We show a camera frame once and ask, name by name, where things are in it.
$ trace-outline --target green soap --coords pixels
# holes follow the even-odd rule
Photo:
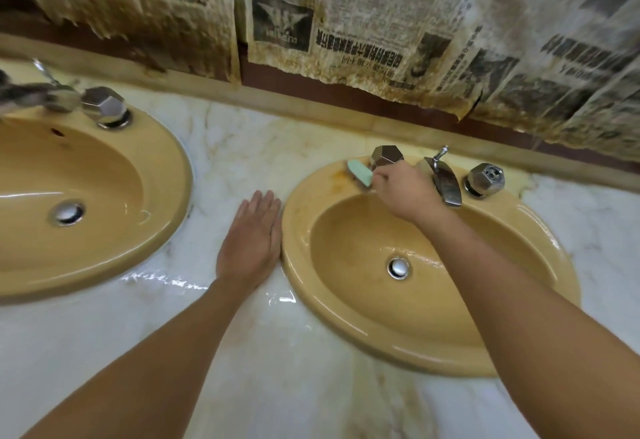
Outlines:
[[[367,188],[371,186],[371,178],[373,177],[371,169],[357,159],[347,161],[347,167],[351,171],[351,174],[358,178],[360,183],[364,184]]]

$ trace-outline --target sink drain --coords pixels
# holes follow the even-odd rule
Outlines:
[[[76,200],[67,200],[54,206],[49,212],[49,222],[53,226],[70,226],[78,223],[84,216],[84,204]]]
[[[411,274],[411,266],[408,260],[402,257],[393,257],[387,264],[387,272],[395,280],[402,281]]]

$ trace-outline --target white marble surface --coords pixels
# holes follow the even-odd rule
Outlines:
[[[185,144],[195,169],[193,209],[163,249],[123,276],[69,296],[0,308],[3,438],[18,438],[203,292],[240,200],[256,188],[272,188],[286,198],[314,169],[371,152],[380,143],[365,134],[110,85]],[[474,164],[451,157],[458,165]],[[571,253],[584,309],[640,352],[640,195],[552,177],[532,181],[524,201]],[[186,437],[535,434],[497,379],[409,372],[336,337],[298,301],[277,268],[232,322]]]

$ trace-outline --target oval sink basin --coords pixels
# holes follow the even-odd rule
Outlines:
[[[459,181],[466,174],[453,170]],[[476,200],[463,194],[462,208],[450,211],[544,285],[579,305],[569,257],[514,195],[502,191]],[[302,301],[332,328],[374,353],[421,370],[496,375],[476,325],[428,239],[393,216],[375,194],[363,192],[343,161],[318,170],[294,190],[285,205],[283,230],[285,273]],[[408,272],[401,268],[398,275],[390,269],[397,258],[408,262]]]
[[[98,127],[43,108],[0,119],[0,296],[67,291],[142,262],[191,195],[180,143],[148,114]]]

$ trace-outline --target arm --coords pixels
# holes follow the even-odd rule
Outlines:
[[[390,211],[431,241],[504,386],[542,437],[640,437],[640,357],[503,257],[401,161],[374,172]]]
[[[280,256],[279,210],[270,191],[243,201],[204,295],[98,372],[23,439],[180,439],[227,326]]]

